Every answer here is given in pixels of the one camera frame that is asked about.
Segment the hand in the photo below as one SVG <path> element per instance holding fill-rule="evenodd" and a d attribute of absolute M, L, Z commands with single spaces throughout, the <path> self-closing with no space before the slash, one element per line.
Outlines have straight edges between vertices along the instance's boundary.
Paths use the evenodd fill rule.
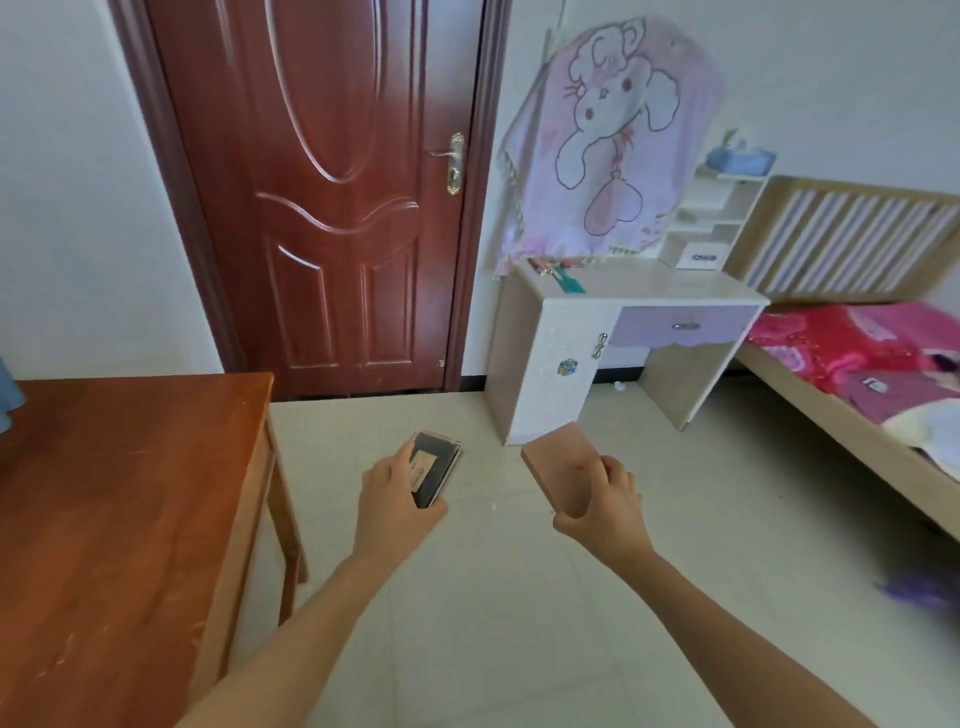
<path fill-rule="evenodd" d="M 384 577 L 417 550 L 447 511 L 440 497 L 429 508 L 414 503 L 410 491 L 413 446 L 412 440 L 404 443 L 395 455 L 376 461 L 363 473 L 352 557 Z"/>
<path fill-rule="evenodd" d="M 643 524 L 636 477 L 608 455 L 594 460 L 586 470 L 590 475 L 587 512 L 579 519 L 558 513 L 553 527 L 622 575 L 629 564 L 656 555 Z"/>

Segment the blue tissue box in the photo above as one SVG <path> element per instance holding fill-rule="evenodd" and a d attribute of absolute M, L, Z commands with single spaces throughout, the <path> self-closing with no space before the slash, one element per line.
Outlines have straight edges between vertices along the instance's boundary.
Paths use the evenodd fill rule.
<path fill-rule="evenodd" d="M 707 167 L 723 175 L 766 177 L 776 158 L 776 153 L 765 149 L 737 153 L 730 147 L 717 147 L 707 154 Z"/>

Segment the blue cloth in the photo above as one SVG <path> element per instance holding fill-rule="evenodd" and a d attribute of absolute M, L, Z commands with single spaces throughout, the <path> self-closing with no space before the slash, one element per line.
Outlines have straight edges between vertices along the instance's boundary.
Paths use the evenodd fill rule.
<path fill-rule="evenodd" d="M 11 420 L 7 414 L 23 404 L 23 393 L 16 386 L 10 370 L 0 359 L 0 432 L 10 429 Z"/>

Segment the forearm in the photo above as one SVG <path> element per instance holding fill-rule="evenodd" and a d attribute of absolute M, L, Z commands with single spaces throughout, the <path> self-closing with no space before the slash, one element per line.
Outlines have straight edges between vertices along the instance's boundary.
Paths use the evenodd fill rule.
<path fill-rule="evenodd" d="M 659 556 L 617 572 L 654 611 L 736 728 L 874 725 Z"/>
<path fill-rule="evenodd" d="M 320 698 L 337 658 L 388 574 L 352 558 L 235 672 L 180 722 L 180 728 L 292 728 Z"/>

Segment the drawer handle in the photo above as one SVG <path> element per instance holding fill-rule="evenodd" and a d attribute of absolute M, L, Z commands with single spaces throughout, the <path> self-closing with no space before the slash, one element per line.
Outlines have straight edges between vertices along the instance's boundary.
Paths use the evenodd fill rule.
<path fill-rule="evenodd" d="M 605 333 L 602 333 L 597 337 L 597 345 L 593 348 L 592 354 L 594 359 L 599 359 L 601 354 L 603 354 L 603 349 L 605 346 L 607 346 L 608 338 L 609 337 Z"/>

